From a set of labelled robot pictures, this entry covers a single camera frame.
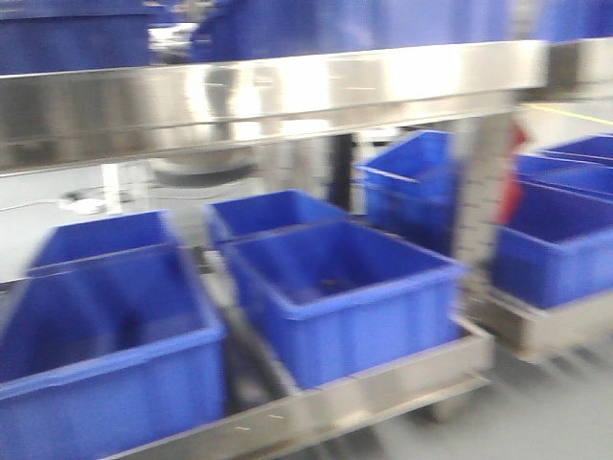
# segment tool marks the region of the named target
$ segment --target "gray floor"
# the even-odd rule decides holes
[[[612,103],[556,108],[613,119]],[[527,150],[613,130],[612,126],[534,108],[518,116],[528,123],[532,134]],[[101,183],[98,168],[2,178],[0,208],[57,198]],[[199,214],[193,211],[197,202],[156,201],[162,207],[176,208],[179,220],[190,222],[186,228],[199,226]],[[0,212],[0,281],[20,276],[51,226],[85,219],[91,218],[58,210],[55,204]],[[189,238],[200,237],[196,232]],[[363,460],[613,459],[612,337],[540,366],[524,364],[499,351],[490,377],[493,385],[475,393],[470,404],[448,424],[402,416],[327,443],[318,449],[319,456]],[[310,456],[312,452],[294,457]]]

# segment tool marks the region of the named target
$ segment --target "blue plastic crate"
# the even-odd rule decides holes
[[[534,38],[552,42],[613,35],[613,1],[544,0]]]
[[[522,184],[508,226],[500,228],[492,282],[548,309],[613,288],[613,204]]]
[[[149,64],[142,0],[0,3],[0,75]]]
[[[586,161],[573,161],[547,156],[517,155],[515,168],[517,178],[522,181],[538,181],[543,174],[564,170],[585,170],[598,168],[598,165]]]
[[[149,26],[151,28],[164,28],[176,25],[179,20],[172,6],[164,5],[162,3],[150,3],[151,18],[149,19]]]
[[[231,243],[251,317],[303,388],[458,337],[463,269],[349,222]]]
[[[348,219],[345,211],[299,190],[220,201],[204,207],[209,241],[219,249],[225,242],[261,236],[296,225]]]
[[[45,276],[90,265],[98,259],[133,258],[179,240],[161,211],[104,218],[55,228],[35,255],[28,276]]]
[[[613,201],[613,169],[578,168],[550,172],[539,177],[542,184],[578,194]]]
[[[450,139],[448,133],[421,131],[356,165],[370,224],[449,254],[458,176]]]
[[[509,0],[386,0],[375,17],[377,48],[510,38]]]
[[[187,254],[116,254],[29,278],[3,308],[1,458],[94,460],[223,415],[224,329]]]
[[[194,61],[281,58],[509,38],[509,0],[226,0]]]
[[[541,153],[550,158],[590,161],[613,167],[613,137],[590,136],[559,146],[548,147]]]

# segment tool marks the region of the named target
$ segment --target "crate rim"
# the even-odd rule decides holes
[[[343,292],[332,294],[330,296],[326,296],[325,298],[318,299],[312,302],[299,304],[289,299],[287,295],[285,295],[280,289],[275,287],[274,283],[271,283],[265,277],[260,275],[259,271],[256,268],[254,268],[252,264],[245,261],[244,258],[240,256],[239,247],[241,245],[249,244],[254,241],[261,241],[261,240],[266,240],[270,238],[276,238],[280,235],[271,235],[271,236],[263,237],[261,239],[254,239],[251,241],[237,241],[234,243],[229,243],[226,245],[225,250],[234,251],[235,254],[238,253],[238,256],[235,257],[235,260],[239,264],[241,264],[244,269],[246,269],[249,272],[250,277],[256,278],[258,282],[262,286],[264,286],[264,288],[279,301],[279,305],[281,306],[284,317],[290,320],[311,319],[311,318],[315,318],[315,317],[318,317],[318,316],[321,316],[323,314],[327,314],[333,311],[342,311],[342,310],[359,307],[360,305],[364,304],[364,302],[352,302],[351,299],[355,297],[361,297],[361,295],[365,291],[373,293],[374,295],[377,295],[380,298],[393,297],[405,291],[408,284],[410,284],[414,288],[421,288],[424,286],[435,285],[441,281],[446,281],[449,278],[455,278],[455,277],[459,278],[460,276],[462,276],[463,274],[467,272],[467,268],[464,265],[462,265],[461,263],[453,259],[450,259],[437,252],[431,251],[429,249],[425,249],[421,246],[410,243],[408,241],[392,238],[383,232],[380,232],[373,228],[365,227],[363,225],[356,224],[353,222],[347,222],[347,221],[324,222],[324,223],[312,225],[308,227],[308,229],[314,228],[314,227],[334,226],[334,225],[349,226],[351,228],[358,229],[358,231],[365,231],[365,232],[369,232],[369,233],[378,235],[383,238],[390,239],[392,241],[395,241],[398,244],[408,246],[412,250],[427,254],[430,257],[434,257],[435,259],[438,259],[439,261],[444,262],[445,265],[441,267],[437,267],[437,268],[430,268],[430,269],[424,270],[423,272],[417,273],[417,274],[406,275],[404,277],[395,278],[392,280],[383,281],[379,283],[374,283],[374,284],[370,284],[364,287],[356,287],[356,288],[349,289]],[[301,229],[296,229],[293,231],[290,230],[290,231],[285,232],[284,235],[287,235],[288,233],[293,233],[293,232],[305,231],[308,229],[301,228]],[[348,299],[348,301],[340,305],[337,302],[339,298]]]
[[[603,198],[598,198],[595,196],[588,196],[588,195],[583,195],[577,192],[573,192],[570,190],[561,190],[558,189],[554,186],[551,185],[547,185],[547,184],[541,184],[541,183],[534,183],[534,182],[526,182],[526,181],[519,181],[518,182],[521,186],[526,186],[528,185],[529,187],[532,188],[540,188],[540,189],[548,189],[548,190],[552,190],[555,191],[556,193],[560,193],[560,194],[566,194],[568,196],[575,196],[575,197],[580,197],[582,199],[585,200],[595,200],[598,201],[601,204],[604,204],[606,206],[612,206],[613,207],[613,203],[607,199],[603,199]],[[577,248],[581,248],[584,246],[589,246],[593,243],[595,238],[599,238],[600,236],[605,236],[607,234],[611,234],[613,232],[613,223],[608,225],[607,227],[597,230],[595,232],[591,232],[588,235],[579,235],[576,237],[572,237],[572,238],[566,238],[563,240],[560,240],[558,242],[551,242],[551,241],[546,241],[546,240],[542,240],[540,238],[534,237],[532,235],[529,235],[528,233],[525,232],[521,232],[519,230],[515,230],[512,228],[509,228],[505,225],[498,225],[498,231],[499,233],[505,232],[505,233],[509,233],[512,235],[517,235],[517,236],[521,236],[522,238],[525,238],[531,242],[538,242],[539,244],[543,244],[545,245],[547,248],[555,250],[557,252],[571,252],[576,250]]]
[[[144,246],[138,246],[138,247],[134,247],[131,249],[125,249],[125,250],[121,250],[121,251],[114,251],[114,252],[105,252],[103,254],[98,254],[96,256],[90,256],[90,257],[81,257],[78,259],[73,259],[73,260],[69,260],[69,261],[64,261],[64,262],[58,262],[55,264],[45,264],[45,265],[34,265],[34,266],[30,266],[27,269],[27,274],[30,277],[43,277],[43,276],[49,276],[50,274],[53,274],[53,272],[49,272],[49,269],[51,267],[59,267],[60,269],[62,269],[62,271],[70,271],[70,267],[79,267],[80,265],[87,265],[90,263],[94,263],[96,261],[99,260],[103,260],[103,259],[108,259],[108,258],[116,258],[118,256],[122,256],[122,255],[130,255],[130,254],[138,254],[140,252],[146,252],[146,251],[150,251],[151,249],[154,248],[175,248],[177,246],[179,246],[179,239],[177,239],[174,236],[173,233],[173,225],[172,225],[172,219],[170,218],[170,211],[166,210],[166,209],[159,209],[159,210],[155,210],[155,211],[144,211],[144,212],[140,212],[140,213],[130,213],[130,214],[121,214],[118,216],[109,216],[106,218],[100,218],[100,219],[95,219],[95,220],[87,220],[84,222],[77,222],[77,223],[70,223],[67,225],[57,225],[55,227],[53,227],[53,229],[51,230],[51,232],[49,233],[49,235],[47,236],[47,238],[45,238],[42,243],[38,246],[38,248],[36,249],[35,253],[34,253],[34,259],[31,260],[31,264],[33,264],[34,262],[36,262],[36,258],[39,255],[40,251],[42,249],[44,249],[47,244],[49,244],[57,235],[57,233],[59,232],[59,230],[61,228],[66,228],[66,227],[72,227],[72,226],[76,226],[76,225],[87,225],[87,224],[96,224],[97,222],[100,221],[110,221],[110,220],[121,220],[127,217],[138,217],[138,216],[155,216],[159,219],[159,223],[161,224],[161,226],[163,227],[162,230],[165,234],[167,234],[172,240],[172,242],[170,241],[164,241],[164,242],[159,242],[156,244],[149,244],[149,245],[144,245]]]
[[[204,323],[202,327],[187,333],[115,351],[104,356],[84,359],[48,371],[0,382],[0,401],[48,387],[63,386],[79,380],[91,379],[112,371],[119,371],[127,367],[143,364],[159,357],[165,357],[222,340],[227,332],[219,313],[216,311],[216,304],[209,292],[202,286],[195,268],[189,264],[189,256],[186,250],[181,248],[177,250],[179,251],[178,256],[181,258],[181,266],[188,283],[188,289],[196,294],[197,304],[195,305],[195,310],[197,310]],[[18,299],[26,292],[28,284],[35,281],[36,278],[21,280],[16,287],[13,301],[9,302],[8,308],[11,307],[11,304],[16,305]]]

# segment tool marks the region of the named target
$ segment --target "red object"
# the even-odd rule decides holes
[[[509,152],[509,156],[515,156],[517,153],[517,149],[528,141],[528,136],[526,132],[518,125],[513,125],[513,141],[511,144],[511,150]],[[500,209],[498,211],[498,216],[496,218],[496,222],[498,224],[504,225],[511,220],[515,209],[519,204],[522,196],[522,189],[517,183],[517,171],[515,167],[509,170],[509,173],[505,177],[504,180],[504,192],[502,202],[500,203]]]

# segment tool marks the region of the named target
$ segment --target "metal rack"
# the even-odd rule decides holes
[[[546,52],[519,41],[3,77],[0,176],[469,119],[455,255],[473,268],[471,304],[488,288],[511,114],[546,84]],[[493,341],[458,321],[455,342],[113,458],[276,458],[462,395],[487,383]]]
[[[588,102],[613,97],[613,38],[593,38],[552,45],[548,80],[528,99]],[[589,344],[613,331],[606,291],[551,310],[542,310],[488,288],[483,302],[469,304],[467,316],[493,332],[517,357],[537,363],[572,347]]]

